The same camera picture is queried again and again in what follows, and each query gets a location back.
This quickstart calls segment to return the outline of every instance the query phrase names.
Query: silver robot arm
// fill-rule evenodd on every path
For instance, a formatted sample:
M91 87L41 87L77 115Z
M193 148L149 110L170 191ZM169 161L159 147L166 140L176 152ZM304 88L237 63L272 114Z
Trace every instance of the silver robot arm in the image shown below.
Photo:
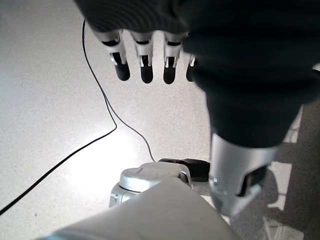
M38 240L152 239L240 240L214 208L176 177Z

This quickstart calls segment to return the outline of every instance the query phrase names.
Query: black cable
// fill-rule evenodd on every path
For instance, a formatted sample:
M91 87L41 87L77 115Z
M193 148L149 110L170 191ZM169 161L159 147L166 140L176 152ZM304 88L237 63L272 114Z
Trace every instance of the black cable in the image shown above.
M149 145L147 139L145 138L145 136L143 136L140 132L138 132L138 131L137 131L136 129L134 129L132 126L130 126L129 124L127 124L125 121L123 121L123 120L121 119L121 117L119 117L119 115L116 113L116 111L114 110L114 108L113 108L112 105L110 104L109 99L108 99L107 95L105 94L104 90L102 89L102 87L101 87L101 85L100 85L100 83L99 83L99 81L98 81L98 79L97 79L97 77L96 77L96 75L95 75L95 73L94 73L94 71L93 71L90 63L89 63L89 61L88 61L88 58L87 58L87 52L86 52L86 46L85 46L85 27L86 27L86 20L83 20L83 24L82 24L82 47L83 47L84 57L85 57L85 59L86 59L86 63L88 64L88 66L89 66L89 68L90 68L90 70L91 70L91 73L92 73L92 75L93 75L96 83L98 84L98 86L99 86L99 88L100 88L100 90L101 90L101 92L102 92L102 94L103 94L103 97L104 97L105 102L110 106L110 108L111 108L112 112L114 113L114 115L115 115L125 126L127 126L129 129L131 129L132 131L134 131L136 134L138 134L138 135L144 140L144 142L145 142L145 144L146 144L146 146L147 146L147 148L148 148L148 151L149 151L149 155L150 155L151 160L152 160L153 162L156 162L155 159L154 159L154 156L152 155L150 145Z
M111 106L109 100L108 100L108 97L106 96L106 93L105 91L103 90L103 88L101 87L100 85L100 82L98 81L91 65L90 65L90 62L88 60L88 56L87 56L87 51L86 51L86 45L85 45L85 26L86 26L86 21L83 20L83 25L82 25L82 49L83 49L83 54L84 54L84 57L85 57L85 61L88 65L88 67L90 68L90 71L92 73L92 76L94 77L96 83L98 84L99 88L100 88L100 91L104 97L104 101L105 101L105 105L106 105L106 108L110 114L110 117L114 123L114 129L111 130L110 132L108 132L107 134L105 135L102 135L96 139L94 139L93 141L87 143L86 145L80 147L79 149L77 149L76 151L74 151L73 153L71 153L70 155L68 155L66 158L64 158L63 160L61 160L60 162L58 162L55 166L53 166L49 171L47 171L45 174L43 174L37 181L35 181L30 187L28 187L27 190L25 190L22 194L20 194L18 197L16 197L13 201L11 201L8 205L6 205L4 208L2 208L0 210L0 216L3 215L6 211L8 211L10 208L12 208L17 202L19 202L24 196L26 196L30 191L32 191L39 183L41 183L46 177L48 177L54 170L56 170L58 167L60 167L62 164L64 164L69 158L71 158L73 155L75 155L76 153L80 152L81 150L85 149L86 147L88 147L89 145L95 143L96 141L100 140L100 139L103 139L104 137L110 135L111 133L113 133L117 128L118 128L118 125L114 119L114 117L112 116L111 112L110 112L110 109L112 110L112 112L115 114L115 116L125 125L127 126L129 129L133 130L135 133L137 133L140 137L143 138L144 142L146 143L146 146L148 148L148 151L149 151L149 154L150 154L150 157L152 159L153 162L155 162L155 159L152 155L152 152L151 152L151 149L150 149L150 145L147 141L147 139L140 133L138 132L137 130L135 130L133 127L131 127L130 125L128 125L125 121L123 121L119 116L118 114L115 112L115 110L113 109L113 107Z
M56 170L58 167L60 167L63 163L65 163L69 158L71 158L73 155L81 151L82 149L88 147L89 145L93 144L94 142L103 139L104 137L110 135L113 133L117 128L115 127L112 131L108 132L105 135L102 135L95 140L87 143L86 145L80 147L73 153L71 153L69 156L67 156L65 159L61 160L58 164L56 164L54 167L52 167L49 171L47 171L44 175L42 175L35 183L33 183L27 190L25 190L22 194L20 194L18 197L16 197L12 202L10 202L7 206L2 208L0 210L0 216L4 214L6 211L8 211L10 208L12 208L17 202L19 202L25 195L27 195L32 189L34 189L39 183L41 183L46 177L48 177L54 170Z
M100 139L103 139L104 137L110 135L111 133L113 133L117 128L118 128L118 125L114 119L114 117L112 116L111 112L110 112L110 109L109 109L109 106L108 106L108 102L107 102L107 96L104 92L104 90L102 89L95 73L93 72L92 68L91 68L91 65L89 63L89 60L88 60L88 57L87 57L87 53L86 53L86 46L84 44L85 42L85 36L84 36L84 30L85 30L85 25L83 24L82 26L82 48L83 48L83 53L84 53L84 57L85 57L85 60L86 60L86 63L88 64L89 68L90 68L90 71L96 81L96 83L98 84L101 92L102 92L102 95L104 97L104 100L105 100L105 105L106 105L106 108L110 114L110 117L114 123L114 129L111 130L110 132L108 132L107 134L105 135L102 135L96 139L94 139L93 141L87 143L86 145L80 147L79 149L77 149L76 151L74 151L73 153L71 153L69 156L67 156L66 158L64 158L63 160L61 160L60 162L58 162L55 166L53 166L49 171L47 171L44 175L42 175L36 182L34 182L27 190L25 190L22 194L20 194L18 197L16 197L12 202L10 202L7 206L5 206L4 208L2 208L0 210L0 216L2 214L4 214L6 211L8 211L10 208L12 208L17 202L19 202L24 196L26 196L31 190L33 190L39 183L41 183L46 177L48 177L54 170L56 170L58 167L60 167L62 164L64 164L69 158L71 158L73 155L75 155L76 153L78 153L79 151L81 151L82 149L88 147L89 145L93 144L94 142L100 140Z

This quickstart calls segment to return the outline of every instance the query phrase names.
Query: black fingertip pad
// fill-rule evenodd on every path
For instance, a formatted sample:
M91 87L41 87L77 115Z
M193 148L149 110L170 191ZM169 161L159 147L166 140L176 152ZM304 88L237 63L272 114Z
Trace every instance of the black fingertip pad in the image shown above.
M163 80L166 84L172 84L176 77L176 68L169 66L165 67L163 71Z
M192 74L195 70L195 66L190 66L188 65L188 68L186 69L186 79L189 81L189 82L193 82L193 78L192 78Z
M125 64L118 64L115 66L115 71L118 75L118 78L122 81L126 81L130 78L130 71L127 62Z
M141 70L141 79L144 83L149 84L154 78L154 73L152 70L152 66L142 66Z

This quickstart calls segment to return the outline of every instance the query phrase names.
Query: speckled floor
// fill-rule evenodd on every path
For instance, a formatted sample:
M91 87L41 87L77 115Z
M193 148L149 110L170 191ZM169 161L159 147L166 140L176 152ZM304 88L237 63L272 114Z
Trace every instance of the speckled floor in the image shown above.
M0 208L68 154L114 128L83 56L82 21L71 0L0 1ZM154 78L147 85L127 32L124 40L127 82L117 79L104 46L86 31L88 58L114 109L145 135L156 160L209 160L205 96L186 80L188 56L181 56L176 81L166 85L157 32ZM264 193L231 219L244 239L254 239L264 227L263 216L304 232L305 240L320 239L319 102L303 110L300 131L298 143L286 143L277 158L291 164L281 165L290 170L281 193L284 211L266 206L279 195L271 174ZM149 161L143 140L118 121L114 133L74 155L2 215L0 239L33 239L101 212L121 171Z

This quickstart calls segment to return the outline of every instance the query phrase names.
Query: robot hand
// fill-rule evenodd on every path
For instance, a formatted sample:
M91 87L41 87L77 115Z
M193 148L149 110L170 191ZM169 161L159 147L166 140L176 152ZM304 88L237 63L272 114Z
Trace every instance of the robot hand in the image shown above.
M121 80L130 77L122 29L133 36L145 83L153 78L152 32L165 32L167 84L174 80L182 42L191 54L187 78L206 93L212 200L224 215L240 212L260 192L266 167L301 105L319 94L312 66L319 61L320 29L309 24L319 20L318 8L246 0L75 2Z

